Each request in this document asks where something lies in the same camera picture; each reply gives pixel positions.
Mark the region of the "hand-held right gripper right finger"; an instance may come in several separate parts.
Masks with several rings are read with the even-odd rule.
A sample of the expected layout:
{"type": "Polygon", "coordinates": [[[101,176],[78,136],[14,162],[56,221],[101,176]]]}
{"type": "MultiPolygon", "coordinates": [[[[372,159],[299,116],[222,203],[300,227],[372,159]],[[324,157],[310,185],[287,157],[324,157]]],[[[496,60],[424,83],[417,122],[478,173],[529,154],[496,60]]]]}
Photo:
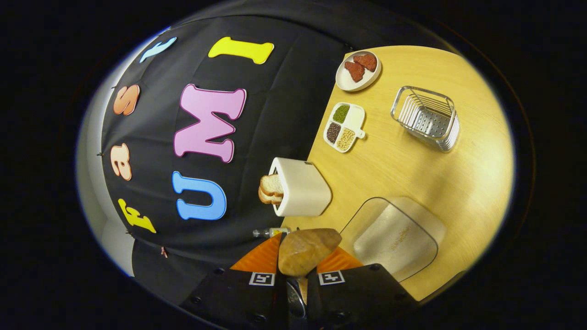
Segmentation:
{"type": "Polygon", "coordinates": [[[383,265],[338,247],[307,276],[308,328],[384,328],[419,307],[383,265]]]}

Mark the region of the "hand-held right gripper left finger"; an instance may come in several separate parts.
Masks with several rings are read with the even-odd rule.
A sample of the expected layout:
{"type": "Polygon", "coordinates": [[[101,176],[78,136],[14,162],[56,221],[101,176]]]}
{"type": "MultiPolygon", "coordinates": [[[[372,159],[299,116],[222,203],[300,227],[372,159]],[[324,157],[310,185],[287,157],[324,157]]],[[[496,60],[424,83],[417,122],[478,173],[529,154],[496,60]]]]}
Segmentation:
{"type": "Polygon", "coordinates": [[[211,271],[180,307],[223,330],[287,330],[287,280],[277,268],[285,236],[266,240],[232,267],[211,271]]]}

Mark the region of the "clear rectangular rice container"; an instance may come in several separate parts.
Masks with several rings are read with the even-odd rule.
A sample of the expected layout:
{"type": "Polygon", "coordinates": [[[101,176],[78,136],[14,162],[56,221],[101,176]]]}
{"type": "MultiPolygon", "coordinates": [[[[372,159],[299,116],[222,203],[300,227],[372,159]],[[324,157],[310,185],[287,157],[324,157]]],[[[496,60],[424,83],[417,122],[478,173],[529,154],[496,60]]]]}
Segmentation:
{"type": "Polygon", "coordinates": [[[436,259],[446,233],[442,220],[409,197],[371,197],[342,229],[340,246],[403,282],[436,259]]]}

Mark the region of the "wooden spoon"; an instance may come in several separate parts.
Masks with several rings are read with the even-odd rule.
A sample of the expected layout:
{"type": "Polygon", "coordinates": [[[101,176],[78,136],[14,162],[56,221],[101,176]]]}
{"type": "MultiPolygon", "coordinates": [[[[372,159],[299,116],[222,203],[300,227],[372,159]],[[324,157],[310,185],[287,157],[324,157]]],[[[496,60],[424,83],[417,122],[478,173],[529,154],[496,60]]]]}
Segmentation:
{"type": "Polygon", "coordinates": [[[306,276],[339,246],[342,237],[333,228],[312,228],[290,232],[281,241],[277,267],[296,279],[304,303],[307,302],[306,276]]]}

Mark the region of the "metal wire chopstick holder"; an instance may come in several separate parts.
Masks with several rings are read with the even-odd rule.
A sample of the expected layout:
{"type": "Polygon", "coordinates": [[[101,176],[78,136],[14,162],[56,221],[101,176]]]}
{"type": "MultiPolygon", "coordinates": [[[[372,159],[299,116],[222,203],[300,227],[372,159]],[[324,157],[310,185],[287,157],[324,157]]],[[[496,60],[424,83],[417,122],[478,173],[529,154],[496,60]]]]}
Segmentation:
{"type": "Polygon", "coordinates": [[[444,94],[403,86],[396,94],[390,115],[409,134],[431,148],[449,153],[456,145],[459,117],[453,100],[444,94]]]}

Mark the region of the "small glass bottle yellow label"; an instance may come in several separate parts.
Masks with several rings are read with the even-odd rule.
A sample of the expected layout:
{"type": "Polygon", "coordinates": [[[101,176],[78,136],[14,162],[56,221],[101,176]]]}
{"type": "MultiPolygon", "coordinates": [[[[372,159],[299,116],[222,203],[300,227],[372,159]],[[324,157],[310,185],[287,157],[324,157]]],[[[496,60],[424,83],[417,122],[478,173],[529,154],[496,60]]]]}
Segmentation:
{"type": "Polygon", "coordinates": [[[255,229],[252,231],[253,237],[264,237],[264,238],[272,238],[277,234],[285,233],[289,234],[291,230],[287,227],[278,227],[278,228],[262,228],[262,229],[255,229]]]}

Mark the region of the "white toaster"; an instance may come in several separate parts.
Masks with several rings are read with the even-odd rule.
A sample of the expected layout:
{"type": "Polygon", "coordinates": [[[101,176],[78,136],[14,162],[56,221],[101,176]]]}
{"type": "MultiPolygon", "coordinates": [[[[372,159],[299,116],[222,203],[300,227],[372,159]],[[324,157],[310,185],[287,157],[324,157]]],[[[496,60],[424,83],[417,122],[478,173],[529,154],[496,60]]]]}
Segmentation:
{"type": "Polygon", "coordinates": [[[269,174],[278,175],[284,190],[281,204],[273,206],[279,217],[317,217],[331,202],[331,189],[311,162],[275,157],[269,174]]]}

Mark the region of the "yellow soybeans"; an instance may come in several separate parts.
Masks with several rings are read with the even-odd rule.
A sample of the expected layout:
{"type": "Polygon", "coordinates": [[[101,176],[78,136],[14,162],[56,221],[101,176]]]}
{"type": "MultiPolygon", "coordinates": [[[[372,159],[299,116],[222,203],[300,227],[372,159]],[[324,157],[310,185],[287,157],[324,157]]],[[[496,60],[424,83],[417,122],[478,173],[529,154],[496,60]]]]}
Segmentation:
{"type": "Polygon", "coordinates": [[[341,150],[341,152],[346,152],[351,147],[354,139],[355,132],[353,130],[344,128],[336,140],[336,147],[341,150]]]}

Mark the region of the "white divided dish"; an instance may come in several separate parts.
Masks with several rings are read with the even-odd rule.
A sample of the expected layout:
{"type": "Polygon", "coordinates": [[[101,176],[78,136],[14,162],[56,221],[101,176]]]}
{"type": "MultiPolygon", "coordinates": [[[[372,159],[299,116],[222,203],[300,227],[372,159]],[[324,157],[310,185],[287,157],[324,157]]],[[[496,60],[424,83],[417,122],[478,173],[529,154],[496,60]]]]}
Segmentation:
{"type": "Polygon", "coordinates": [[[334,149],[335,149],[335,150],[337,150],[338,152],[341,152],[341,150],[339,150],[339,149],[336,147],[336,142],[335,142],[335,144],[331,144],[331,143],[329,143],[329,141],[327,141],[326,131],[327,131],[327,128],[328,128],[328,126],[329,126],[329,124],[330,124],[331,122],[335,122],[335,123],[337,123],[338,125],[340,125],[340,126],[341,126],[340,133],[341,133],[341,131],[342,131],[344,128],[347,128],[347,129],[353,130],[353,131],[355,132],[355,139],[354,139],[354,142],[352,142],[352,145],[351,145],[351,147],[350,147],[350,148],[349,148],[349,149],[348,149],[346,152],[348,152],[348,151],[350,151],[350,150],[352,149],[352,147],[354,146],[354,144],[355,144],[356,140],[358,140],[358,139],[363,139],[363,138],[365,137],[365,132],[364,132],[364,131],[361,129],[361,128],[362,128],[362,126],[363,126],[363,123],[364,123],[364,121],[365,121],[365,110],[363,109],[363,107],[361,107],[361,106],[358,106],[358,105],[356,105],[356,104],[353,104],[353,103],[339,102],[339,103],[336,103],[336,104],[335,104],[335,105],[334,105],[334,106],[331,108],[331,110],[327,111],[327,112],[326,112],[326,115],[327,115],[327,121],[326,121],[326,123],[325,123],[325,128],[323,129],[323,134],[322,134],[322,135],[323,135],[323,140],[325,141],[325,143],[326,143],[327,145],[331,146],[331,148],[334,148],[334,149]],[[332,115],[333,115],[333,113],[335,112],[335,110],[336,110],[336,109],[337,109],[337,108],[338,108],[340,105],[343,105],[343,104],[350,105],[350,110],[349,110],[349,112],[348,112],[348,114],[347,114],[347,117],[346,117],[346,119],[345,119],[345,120],[344,120],[344,122],[341,124],[341,123],[338,123],[338,122],[335,122],[335,121],[333,121],[333,119],[332,119],[332,115]]]}

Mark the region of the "black backdrop cloth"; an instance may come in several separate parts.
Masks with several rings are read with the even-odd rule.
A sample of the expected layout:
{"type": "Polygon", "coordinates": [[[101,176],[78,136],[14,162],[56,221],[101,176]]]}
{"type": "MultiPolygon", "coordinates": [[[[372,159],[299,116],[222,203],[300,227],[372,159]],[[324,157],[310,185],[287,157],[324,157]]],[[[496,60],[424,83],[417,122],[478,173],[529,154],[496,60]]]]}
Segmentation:
{"type": "Polygon", "coordinates": [[[180,304],[263,242],[253,230],[281,225],[258,198],[260,178],[275,157],[308,158],[348,51],[261,16],[178,24],[140,51],[111,90],[101,134],[138,283],[180,304]]]}

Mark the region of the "white round plate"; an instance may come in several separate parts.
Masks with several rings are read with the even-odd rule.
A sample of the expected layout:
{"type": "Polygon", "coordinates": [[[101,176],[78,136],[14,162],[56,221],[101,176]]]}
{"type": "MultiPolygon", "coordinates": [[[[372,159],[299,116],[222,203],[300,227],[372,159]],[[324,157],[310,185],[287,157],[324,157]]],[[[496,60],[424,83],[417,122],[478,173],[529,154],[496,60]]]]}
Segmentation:
{"type": "Polygon", "coordinates": [[[382,62],[375,53],[367,50],[357,51],[346,56],[346,58],[340,64],[335,77],[336,85],[338,86],[338,88],[346,92],[356,92],[359,90],[363,90],[364,88],[369,87],[371,84],[373,84],[373,82],[379,77],[381,70],[382,62]],[[354,62],[354,55],[364,55],[368,53],[374,54],[378,60],[376,70],[375,72],[371,72],[365,69],[363,79],[360,82],[354,82],[351,79],[350,73],[348,73],[348,71],[344,68],[344,62],[354,62]]]}

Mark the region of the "red meat piece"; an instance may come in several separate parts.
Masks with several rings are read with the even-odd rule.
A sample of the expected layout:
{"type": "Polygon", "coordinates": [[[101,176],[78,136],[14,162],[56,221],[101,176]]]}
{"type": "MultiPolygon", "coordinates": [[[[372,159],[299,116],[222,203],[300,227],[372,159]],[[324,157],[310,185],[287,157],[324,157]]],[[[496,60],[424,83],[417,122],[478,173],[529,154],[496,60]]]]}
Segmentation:
{"type": "Polygon", "coordinates": [[[354,62],[362,65],[370,72],[375,72],[378,60],[374,54],[354,55],[354,62]]]}
{"type": "Polygon", "coordinates": [[[360,82],[365,74],[365,67],[358,62],[344,62],[344,68],[350,73],[351,79],[360,82]]]}

